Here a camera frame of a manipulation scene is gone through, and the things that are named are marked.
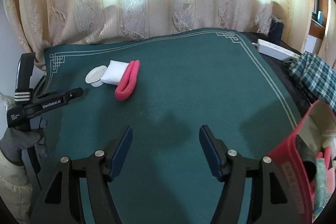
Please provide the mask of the grey gloved left hand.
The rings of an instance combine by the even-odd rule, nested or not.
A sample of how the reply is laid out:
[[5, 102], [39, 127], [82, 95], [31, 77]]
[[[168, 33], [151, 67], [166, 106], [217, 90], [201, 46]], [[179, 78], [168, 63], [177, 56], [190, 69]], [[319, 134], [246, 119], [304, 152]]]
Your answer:
[[14, 165], [23, 165], [22, 151], [28, 148], [35, 148], [40, 157], [48, 156], [44, 132], [48, 122], [41, 117], [35, 117], [33, 125], [38, 126], [38, 128], [27, 132], [15, 127], [7, 128], [1, 139], [1, 152]]

